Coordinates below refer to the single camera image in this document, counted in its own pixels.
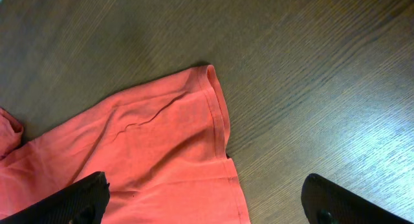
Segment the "red orange t-shirt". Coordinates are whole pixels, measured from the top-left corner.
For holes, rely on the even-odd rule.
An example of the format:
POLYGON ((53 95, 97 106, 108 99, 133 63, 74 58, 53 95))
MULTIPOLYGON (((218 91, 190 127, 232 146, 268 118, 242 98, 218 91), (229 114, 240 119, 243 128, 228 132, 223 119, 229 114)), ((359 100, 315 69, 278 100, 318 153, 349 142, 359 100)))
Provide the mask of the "red orange t-shirt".
POLYGON ((22 134, 2 111, 2 218, 101 171, 104 223, 250 221, 212 65, 121 91, 27 143, 22 134))

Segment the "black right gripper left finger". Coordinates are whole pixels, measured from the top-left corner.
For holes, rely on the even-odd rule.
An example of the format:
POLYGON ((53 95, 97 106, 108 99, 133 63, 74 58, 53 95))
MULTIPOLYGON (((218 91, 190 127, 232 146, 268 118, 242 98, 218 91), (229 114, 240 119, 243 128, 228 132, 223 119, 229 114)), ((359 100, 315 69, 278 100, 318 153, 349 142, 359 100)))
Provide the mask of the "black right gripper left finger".
POLYGON ((1 224, 100 224, 109 203, 104 172, 94 172, 1 220, 1 224))

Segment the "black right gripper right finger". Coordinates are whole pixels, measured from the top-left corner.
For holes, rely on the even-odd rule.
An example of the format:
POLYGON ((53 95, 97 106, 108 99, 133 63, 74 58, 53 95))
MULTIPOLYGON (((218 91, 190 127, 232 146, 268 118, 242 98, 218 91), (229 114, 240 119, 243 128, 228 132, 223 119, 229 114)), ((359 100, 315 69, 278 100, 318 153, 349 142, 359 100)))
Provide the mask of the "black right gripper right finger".
POLYGON ((412 224, 318 174, 304 180, 301 204, 310 224, 412 224))

